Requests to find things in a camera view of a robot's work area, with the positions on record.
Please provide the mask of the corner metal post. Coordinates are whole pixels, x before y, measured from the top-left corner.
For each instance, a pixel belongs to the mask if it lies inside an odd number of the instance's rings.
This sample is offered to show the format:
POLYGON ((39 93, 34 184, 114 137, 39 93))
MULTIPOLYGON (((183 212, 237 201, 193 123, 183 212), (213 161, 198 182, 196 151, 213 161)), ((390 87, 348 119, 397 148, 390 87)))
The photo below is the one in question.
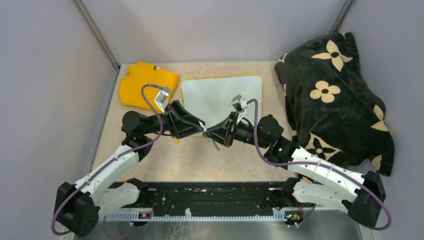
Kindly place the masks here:
POLYGON ((345 17, 347 16, 350 8, 352 7, 352 5, 355 4, 355 0, 346 0, 338 14, 338 16, 336 17, 330 31, 329 34, 333 34, 339 31, 345 17))
POLYGON ((81 14, 86 26, 88 27, 89 31, 92 33, 94 39, 100 46, 101 50, 103 51, 104 55, 106 56, 110 64, 113 66, 113 68, 116 71, 119 71, 121 68, 121 65, 118 63, 116 57, 112 53, 110 47, 108 46, 104 36, 102 35, 94 19, 92 18, 85 3, 82 0, 73 0, 72 2, 74 3, 76 9, 81 14))

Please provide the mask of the right corner metal post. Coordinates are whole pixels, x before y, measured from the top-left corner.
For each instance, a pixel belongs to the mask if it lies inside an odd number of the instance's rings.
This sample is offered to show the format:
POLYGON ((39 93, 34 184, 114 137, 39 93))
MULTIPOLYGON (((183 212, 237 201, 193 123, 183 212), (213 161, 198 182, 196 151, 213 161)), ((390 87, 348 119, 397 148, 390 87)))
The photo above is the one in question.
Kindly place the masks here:
POLYGON ((355 0, 346 0, 338 14, 338 16, 336 17, 330 31, 329 34, 333 34, 339 31, 345 17, 347 16, 350 8, 352 7, 352 5, 355 4, 355 0))

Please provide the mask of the white marker pen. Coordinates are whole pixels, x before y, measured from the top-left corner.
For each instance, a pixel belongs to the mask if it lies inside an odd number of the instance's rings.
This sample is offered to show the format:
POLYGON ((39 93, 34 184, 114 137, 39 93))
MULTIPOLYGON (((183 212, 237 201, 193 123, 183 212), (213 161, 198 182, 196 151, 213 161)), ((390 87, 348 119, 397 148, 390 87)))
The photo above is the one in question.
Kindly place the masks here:
MULTIPOLYGON (((205 132, 207 131, 207 129, 206 129, 206 127, 205 127, 205 125, 203 124, 203 122, 202 122, 201 120, 199 120, 198 122, 199 122, 199 125, 202 127, 203 133, 205 133, 205 132)), ((214 148, 216 149, 216 151, 217 151, 218 153, 220 153, 220 152, 221 152, 221 150, 220 150, 220 148, 218 147, 218 145, 216 144, 216 142, 215 142, 214 140, 210 139, 210 138, 209 138, 208 140, 209 140, 209 142, 210 142, 210 143, 212 143, 212 145, 214 146, 214 148)))

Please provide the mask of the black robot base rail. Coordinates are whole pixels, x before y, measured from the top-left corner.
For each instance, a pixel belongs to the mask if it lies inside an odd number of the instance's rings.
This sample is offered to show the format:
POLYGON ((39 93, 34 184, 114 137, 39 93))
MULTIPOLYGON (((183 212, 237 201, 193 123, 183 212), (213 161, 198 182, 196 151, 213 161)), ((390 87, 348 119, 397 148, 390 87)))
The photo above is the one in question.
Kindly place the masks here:
POLYGON ((147 222, 255 222, 280 221, 296 225, 305 219, 305 204, 289 195, 294 182, 141 182, 134 203, 107 216, 147 222))

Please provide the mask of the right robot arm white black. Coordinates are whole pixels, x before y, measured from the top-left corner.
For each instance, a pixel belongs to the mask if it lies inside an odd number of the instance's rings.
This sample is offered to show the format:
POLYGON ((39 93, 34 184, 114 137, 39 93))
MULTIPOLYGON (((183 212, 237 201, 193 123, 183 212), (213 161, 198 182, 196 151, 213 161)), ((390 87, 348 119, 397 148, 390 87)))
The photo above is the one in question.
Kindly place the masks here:
POLYGON ((351 171, 307 151, 283 137, 284 129, 271 114, 255 119, 253 125, 237 120, 238 115, 231 112, 224 121, 204 129, 202 135, 227 148, 235 140, 253 145, 265 163, 313 180, 290 180, 281 193, 284 204, 311 203, 339 210, 372 230, 391 226, 392 216, 384 204, 387 194, 377 172, 351 171))

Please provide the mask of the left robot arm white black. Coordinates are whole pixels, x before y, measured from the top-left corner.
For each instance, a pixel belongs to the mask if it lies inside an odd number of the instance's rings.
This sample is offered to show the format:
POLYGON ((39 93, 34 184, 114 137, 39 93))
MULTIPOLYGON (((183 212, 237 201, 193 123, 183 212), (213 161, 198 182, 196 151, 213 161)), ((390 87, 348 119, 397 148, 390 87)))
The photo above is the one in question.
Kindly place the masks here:
POLYGON ((111 185, 149 154, 163 132, 183 139, 201 133, 205 124, 178 100, 166 106, 164 113, 146 116, 133 110, 126 112, 121 127, 125 138, 116 151, 85 177, 75 183, 64 182, 57 189, 52 232, 60 235, 55 229, 60 223, 69 232, 85 237, 110 213, 131 204, 146 206, 150 193, 140 180, 129 180, 116 188, 111 185))

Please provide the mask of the left corner metal post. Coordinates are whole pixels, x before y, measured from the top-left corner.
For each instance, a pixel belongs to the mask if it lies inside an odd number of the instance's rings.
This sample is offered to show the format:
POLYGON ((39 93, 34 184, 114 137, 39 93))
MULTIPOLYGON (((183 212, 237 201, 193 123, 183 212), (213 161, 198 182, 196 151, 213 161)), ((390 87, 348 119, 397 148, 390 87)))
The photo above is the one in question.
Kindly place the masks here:
POLYGON ((116 57, 112 53, 110 47, 108 46, 104 36, 102 35, 94 19, 92 18, 85 3, 82 0, 73 0, 72 2, 74 3, 76 9, 81 14, 86 26, 88 27, 89 31, 92 33, 94 39, 100 46, 101 50, 103 51, 104 55, 106 56, 110 64, 113 66, 113 68, 116 71, 119 71, 121 68, 121 65, 118 63, 116 57))

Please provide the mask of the black floral blanket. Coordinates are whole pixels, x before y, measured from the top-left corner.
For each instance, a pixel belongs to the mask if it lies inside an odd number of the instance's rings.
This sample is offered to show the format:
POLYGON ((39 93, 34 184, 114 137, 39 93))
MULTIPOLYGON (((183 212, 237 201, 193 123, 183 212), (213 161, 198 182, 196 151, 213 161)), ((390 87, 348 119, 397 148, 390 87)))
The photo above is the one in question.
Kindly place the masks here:
POLYGON ((379 174, 392 174, 395 145, 386 106, 362 76, 353 33, 309 40, 285 53, 274 70, 294 143, 341 167, 369 160, 379 174))

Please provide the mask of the yellow framed whiteboard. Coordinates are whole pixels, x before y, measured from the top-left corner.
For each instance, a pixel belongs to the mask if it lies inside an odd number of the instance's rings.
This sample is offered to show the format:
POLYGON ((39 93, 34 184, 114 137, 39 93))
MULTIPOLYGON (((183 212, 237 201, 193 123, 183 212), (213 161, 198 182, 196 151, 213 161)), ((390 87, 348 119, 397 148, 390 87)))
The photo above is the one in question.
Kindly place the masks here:
POLYGON ((262 116, 263 78, 260 75, 239 75, 184 79, 180 83, 185 110, 205 122, 210 128, 222 122, 235 108, 232 99, 241 95, 245 100, 258 101, 262 116))

